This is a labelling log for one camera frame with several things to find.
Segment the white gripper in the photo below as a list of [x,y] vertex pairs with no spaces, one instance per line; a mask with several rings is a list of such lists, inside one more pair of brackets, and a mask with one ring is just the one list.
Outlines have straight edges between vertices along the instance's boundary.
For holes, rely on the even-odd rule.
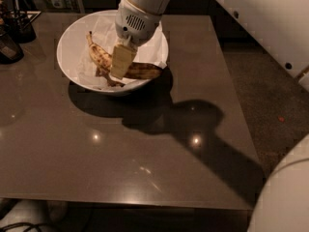
[[129,0],[121,0],[115,18],[115,28],[120,43],[113,48],[110,74],[122,79],[132,64],[137,50],[130,46],[141,46],[154,35],[161,20],[160,15],[149,14],[133,5]]

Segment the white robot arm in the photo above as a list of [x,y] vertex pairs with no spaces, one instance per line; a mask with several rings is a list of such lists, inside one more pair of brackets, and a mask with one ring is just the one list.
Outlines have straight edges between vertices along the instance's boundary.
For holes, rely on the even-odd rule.
[[290,78],[238,61],[249,128],[266,149],[297,141],[269,173],[247,232],[309,232],[309,0],[209,0],[208,9],[219,38],[233,39],[236,23]]

